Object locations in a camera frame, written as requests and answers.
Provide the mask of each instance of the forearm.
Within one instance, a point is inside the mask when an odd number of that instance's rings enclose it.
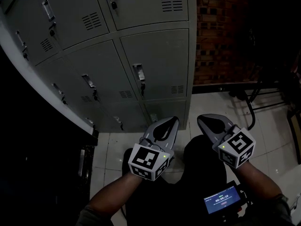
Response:
[[[281,194],[278,185],[248,161],[233,170],[239,181],[243,183],[258,200],[267,200]]]
[[[142,178],[127,173],[100,190],[90,201],[90,208],[103,216],[114,215],[129,199]]]

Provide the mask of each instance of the white marker cube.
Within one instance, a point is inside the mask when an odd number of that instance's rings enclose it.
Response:
[[[170,154],[135,144],[128,165],[133,174],[155,181],[168,167]]]
[[[218,146],[219,158],[229,166],[238,168],[253,155],[255,144],[256,141],[251,134],[242,128]]]

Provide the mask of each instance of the locker vent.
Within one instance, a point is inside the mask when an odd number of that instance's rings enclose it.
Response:
[[[182,93],[184,93],[184,86],[183,85],[172,86],[171,87],[171,93],[172,94],[182,94]]]
[[[87,30],[97,28],[102,25],[97,13],[91,13],[81,19],[83,20],[84,26]]]
[[[89,96],[81,96],[80,97],[84,102],[92,102],[91,98]]]
[[[48,39],[45,39],[44,41],[42,41],[41,45],[42,45],[42,48],[44,49],[45,52],[52,49],[52,45],[50,44]]]
[[[119,94],[122,98],[132,98],[133,95],[132,93],[129,91],[129,90],[126,90],[126,91],[119,91]]]
[[[163,12],[182,11],[182,0],[161,0]]]

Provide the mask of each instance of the brown tiled wall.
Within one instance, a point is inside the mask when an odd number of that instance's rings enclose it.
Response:
[[[194,85],[248,82],[254,63],[238,50],[250,0],[197,0],[198,31]]]

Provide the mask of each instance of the blue screen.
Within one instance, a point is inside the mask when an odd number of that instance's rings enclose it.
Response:
[[[240,200],[240,197],[234,186],[214,194],[210,197],[204,198],[205,205],[207,207],[208,213],[213,213],[221,210],[231,204]]]

